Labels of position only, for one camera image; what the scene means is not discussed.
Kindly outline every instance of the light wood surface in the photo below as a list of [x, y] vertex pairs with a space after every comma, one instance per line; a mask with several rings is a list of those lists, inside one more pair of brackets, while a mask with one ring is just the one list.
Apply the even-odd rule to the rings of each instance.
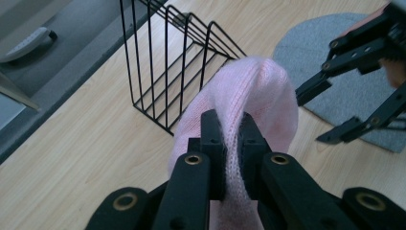
[[[170, 2], [205, 22], [217, 21], [247, 54], [261, 56], [271, 56], [283, 35], [304, 20], [373, 12], [385, 3]], [[338, 146], [314, 142], [329, 129], [300, 109], [289, 153], [335, 195], [363, 186], [406, 208], [406, 150], [390, 153], [359, 140]], [[0, 229], [83, 229], [113, 191], [126, 186], [150, 191], [168, 179], [171, 147], [171, 136], [132, 107], [121, 48], [0, 166]]]

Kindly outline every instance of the gray felt placemat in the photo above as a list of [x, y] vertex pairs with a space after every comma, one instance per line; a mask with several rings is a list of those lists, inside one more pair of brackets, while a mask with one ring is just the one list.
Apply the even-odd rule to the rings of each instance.
[[[275, 49], [274, 60], [286, 69], [297, 88], [320, 71], [329, 42], [364, 17], [364, 14], [338, 13], [307, 20], [284, 36]], [[351, 71], [330, 82], [332, 86], [305, 108], [334, 126], [352, 116], [365, 121], [394, 92], [382, 69], [364, 76]], [[406, 132], [374, 130], [362, 139], [401, 152], [406, 145]]]

